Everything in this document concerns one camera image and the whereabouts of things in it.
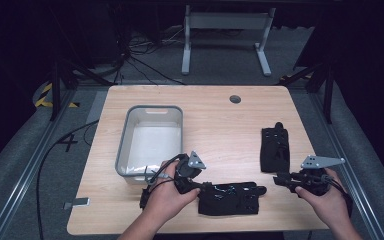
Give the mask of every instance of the metal frame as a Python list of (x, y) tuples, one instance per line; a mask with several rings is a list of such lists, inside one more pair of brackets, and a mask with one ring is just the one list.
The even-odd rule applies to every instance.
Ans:
[(59, 125), (62, 116), (64, 115), (63, 113), (68, 108), (69, 103), (73, 99), (74, 94), (74, 90), (67, 90), (66, 94), (64, 94), (61, 111), (59, 112), (59, 114), (56, 115), (54, 121), (49, 122), (32, 157), (30, 158), (30, 161), (27, 163), (26, 168), (21, 174), (20, 179), (18, 180), (10, 197), (8, 198), (5, 206), (3, 207), (0, 213), (0, 239), (4, 238), (5, 231), (8, 228), (12, 217), (15, 215), (18, 207), (20, 206), (21, 201), (23, 200), (24, 195), (26, 194), (30, 186), (30, 183), (36, 176), (36, 173), (40, 167), (41, 160), (46, 152), (46, 148), (49, 145), (49, 141), (51, 140), (54, 132), (56, 131), (56, 128)]
[[(319, 120), (323, 123), (329, 139), (334, 146), (335, 152), (338, 157), (347, 159), (344, 149), (342, 148), (335, 130), (331, 124), (328, 124), (324, 118), (324, 110), (321, 100), (315, 93), (309, 94), (313, 107), (317, 110)], [(348, 160), (344, 164), (339, 165), (339, 169), (347, 183), (349, 192), (351, 193), (354, 202), (360, 211), (361, 217), (366, 224), (366, 228), (372, 239), (384, 239), (384, 232), (377, 219), (372, 206), (369, 203), (366, 192), (362, 188), (360, 182), (355, 175), (351, 164)]]
[(182, 74), (189, 74), (191, 58), (191, 28), (200, 29), (254, 29), (262, 30), (262, 38), (259, 43), (255, 43), (255, 50), (260, 60), (260, 65), (264, 76), (270, 76), (271, 70), (264, 53), (267, 37), (273, 22), (276, 9), (271, 8), (269, 13), (207, 13), (191, 12), (189, 5), (185, 12), (185, 48), (183, 50)]

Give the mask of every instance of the hand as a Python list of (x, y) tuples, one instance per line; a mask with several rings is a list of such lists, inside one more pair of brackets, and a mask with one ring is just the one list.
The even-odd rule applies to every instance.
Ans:
[[(171, 163), (165, 173), (174, 178), (178, 161)], [(151, 240), (158, 230), (176, 216), (186, 205), (196, 199), (199, 189), (180, 194), (173, 181), (159, 178), (148, 199), (145, 209), (118, 238), (119, 240)]]
[[(175, 161), (170, 164), (166, 169), (165, 173), (170, 177), (174, 178), (175, 169), (179, 162)], [(143, 214), (148, 215), (162, 224), (176, 216), (186, 205), (196, 199), (199, 194), (199, 189), (193, 189), (192, 191), (180, 194), (174, 182), (166, 182), (158, 185), (161, 182), (167, 181), (168, 179), (157, 180), (154, 186), (155, 189), (151, 188), (152, 194), (148, 199), (148, 203), (143, 211)]]
[[(335, 171), (326, 168), (326, 172), (342, 186)], [(351, 223), (347, 204), (338, 189), (331, 186), (322, 196), (316, 196), (302, 187), (296, 187), (295, 191), (313, 207), (317, 216), (332, 230), (336, 239), (361, 239)]]

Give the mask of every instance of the wire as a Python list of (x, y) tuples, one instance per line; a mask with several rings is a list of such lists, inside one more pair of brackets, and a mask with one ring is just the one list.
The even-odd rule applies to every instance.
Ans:
[[(130, 45), (129, 48), (131, 50), (131, 48), (135, 48), (135, 47), (141, 47), (141, 46), (146, 46), (146, 50), (145, 51), (133, 51), (131, 50), (131, 52), (135, 55), (144, 55), (144, 54), (151, 54), (155, 51), (157, 51), (158, 49), (161, 49), (162, 47), (165, 47), (165, 46), (169, 46), (173, 43), (183, 43), (182, 41), (178, 41), (178, 40), (173, 40), (173, 38), (175, 38), (179, 33), (181, 33), (182, 31), (184, 30), (184, 28), (180, 29), (179, 31), (177, 31), (175, 34), (173, 34), (171, 37), (169, 37), (168, 39), (163, 39), (161, 40), (162, 44), (163, 45), (160, 45), (160, 46), (157, 46), (155, 47), (154, 50), (152, 50), (152, 48), (155, 46), (155, 44), (151, 41), (142, 41), (142, 42), (138, 42), (136, 44), (133, 44), (133, 45)], [(135, 38), (141, 38), (142, 36), (135, 36), (132, 38), (135, 39)]]
[(52, 8), (48, 5), (48, 9), (49, 11), (51, 12), (53, 18), (55, 19), (55, 22), (57, 23), (58, 25), (58, 28), (60, 29), (62, 35), (64, 36), (65, 40), (68, 42), (68, 44), (70, 45), (71, 47), (71, 50), (73, 51), (73, 54), (76, 56), (76, 58), (80, 61), (80, 63), (83, 65), (83, 66), (86, 66), (83, 62), (82, 62), (82, 59), (80, 58), (80, 56), (77, 54), (73, 44), (71, 43), (70, 39), (68, 38), (67, 34), (64, 32), (64, 29), (62, 28), (60, 22), (58, 21), (58, 18), (56, 16), (56, 14), (54, 13), (54, 11), (52, 10)]
[(308, 232), (307, 240), (310, 240), (313, 235), (313, 231)]
[(347, 194), (344, 190), (344, 188), (341, 186), (341, 184), (339, 184), (337, 181), (335, 181), (334, 179), (330, 179), (329, 181), (327, 181), (330, 185), (334, 186), (336, 189), (338, 189), (342, 194)]
[(145, 74), (144, 72), (142, 72), (141, 70), (139, 70), (139, 68), (137, 68), (133, 63), (131, 63), (131, 62), (127, 61), (127, 60), (126, 60), (126, 62), (127, 62), (128, 64), (132, 65), (138, 72), (142, 73), (142, 75), (143, 75), (146, 79), (148, 79), (148, 81), (150, 81), (151, 83), (153, 83), (153, 84), (155, 84), (155, 85), (158, 86), (158, 84), (157, 84), (156, 82), (154, 82), (154, 81), (152, 81), (151, 79), (149, 79), (148, 76), (146, 76), (146, 74)]
[(93, 125), (89, 125), (89, 126), (86, 128), (85, 132), (83, 133), (83, 141), (85, 141), (85, 143), (86, 143), (87, 145), (89, 145), (89, 146), (92, 146), (92, 143), (89, 143), (89, 142), (86, 140), (86, 133), (89, 131), (90, 127), (92, 127), (92, 126), (93, 126)]
[(87, 68), (83, 68), (67, 59), (62, 59), (62, 62), (65, 63), (65, 64), (68, 64), (70, 66), (72, 66), (73, 68), (75, 68), (77, 71), (83, 73), (84, 75), (88, 76), (89, 78), (95, 80), (96, 82), (100, 83), (101, 85), (104, 85), (104, 86), (113, 86), (113, 85), (116, 85), (115, 83), (112, 83), (112, 82), (109, 82), (107, 81), (106, 79), (103, 79), (102, 77), (98, 76), (97, 74), (95, 74), (94, 72), (90, 71), (89, 69)]
[[(115, 72), (118, 72), (122, 66), (123, 66), (123, 62), (120, 62), (120, 63), (115, 64), (115, 66), (113, 65), (113, 67), (111, 69), (108, 69), (108, 70), (105, 70), (105, 71), (102, 71), (102, 72), (94, 72), (94, 73), (97, 76), (106, 77), (106, 76), (111, 75), (111, 74), (113, 74)], [(74, 75), (78, 79), (81, 79), (81, 80), (91, 79), (89, 76), (84, 75), (84, 74), (74, 73)]]
[(99, 120), (96, 120), (96, 121), (93, 121), (91, 123), (88, 123), (82, 127), (79, 127), (79, 128), (76, 128), (72, 131), (70, 131), (69, 133), (63, 135), (61, 138), (59, 138), (56, 142), (54, 142), (51, 147), (48, 149), (48, 151), (46, 151), (45, 155), (43, 156), (43, 158), (41, 159), (40, 161), (40, 166), (39, 166), (39, 170), (38, 170), (38, 173), (37, 173), (37, 177), (36, 177), (36, 209), (37, 209), (37, 222), (38, 222), (38, 225), (39, 225), (39, 235), (40, 235), (40, 239), (43, 240), (43, 226), (42, 226), (42, 215), (40, 213), (40, 191), (39, 191), (39, 187), (40, 187), (40, 175), (42, 173), (42, 169), (43, 169), (43, 165), (45, 163), (45, 160), (46, 158), (48, 157), (49, 153), (51, 152), (51, 150), (58, 144), (60, 143), (61, 141), (63, 141), (64, 139), (68, 138), (71, 134), (73, 134), (74, 132), (77, 132), (78, 130), (80, 129), (83, 129), (85, 127), (88, 127), (88, 126), (91, 126), (93, 124), (96, 124), (98, 123)]
[(177, 80), (174, 80), (174, 79), (172, 79), (172, 78), (170, 78), (170, 77), (167, 77), (166, 75), (164, 75), (163, 73), (161, 73), (161, 72), (158, 71), (157, 69), (155, 69), (155, 68), (149, 66), (148, 64), (142, 62), (141, 60), (139, 60), (139, 59), (137, 59), (137, 58), (135, 58), (135, 57), (133, 57), (133, 56), (130, 56), (130, 57), (131, 57), (133, 60), (135, 60), (135, 61), (137, 61), (137, 62), (140, 62), (141, 64), (143, 64), (143, 65), (147, 66), (148, 68), (154, 70), (156, 73), (160, 74), (162, 77), (164, 77), (164, 78), (166, 78), (166, 79), (168, 79), (168, 80), (170, 80), (170, 81), (173, 81), (173, 82), (176, 82), (176, 83), (179, 83), (179, 84), (182, 84), (182, 85), (186, 85), (186, 84), (184, 84), (184, 83), (182, 83), (182, 82), (180, 82), (180, 81), (177, 81)]
[(113, 80), (113, 83), (117, 83), (117, 78), (118, 78), (118, 75), (120, 75), (120, 70), (121, 70), (121, 67), (117, 70), (117, 72), (115, 73), (115, 77), (114, 77), (114, 80)]
[(158, 171), (154, 174), (154, 176), (151, 178), (151, 181), (150, 183), (151, 184), (154, 184), (155, 183), (155, 180), (157, 179), (157, 177), (168, 167), (168, 165), (172, 164), (174, 161), (176, 161), (176, 159), (178, 159), (179, 157), (181, 156), (181, 154), (178, 154), (177, 156), (175, 156), (174, 158), (168, 160), (162, 167), (160, 167), (160, 169), (158, 169)]

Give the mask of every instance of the plastic tray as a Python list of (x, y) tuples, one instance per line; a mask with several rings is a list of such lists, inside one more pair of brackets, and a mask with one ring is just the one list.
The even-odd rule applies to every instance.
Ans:
[(177, 106), (134, 106), (127, 112), (115, 168), (130, 184), (145, 184), (163, 161), (183, 152), (183, 112)]

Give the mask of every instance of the human hand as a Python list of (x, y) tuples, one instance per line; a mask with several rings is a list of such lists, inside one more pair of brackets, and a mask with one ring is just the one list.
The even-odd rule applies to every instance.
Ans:
[[(174, 178), (178, 163), (178, 161), (175, 161), (167, 166), (165, 173)], [(199, 194), (198, 188), (193, 189), (188, 193), (180, 194), (174, 186), (173, 181), (162, 183), (167, 180), (168, 179), (158, 178), (154, 185), (155, 187), (151, 188), (152, 194), (142, 213), (143, 215), (147, 215), (154, 219), (156, 223), (161, 224), (161, 226), (176, 216), (186, 205), (195, 200)]]
[[(336, 172), (328, 168), (325, 170), (342, 187)], [(296, 187), (295, 191), (313, 207), (314, 212), (332, 230), (336, 239), (360, 239), (349, 218), (345, 199), (338, 189), (331, 186), (322, 196), (316, 196), (302, 187)]]

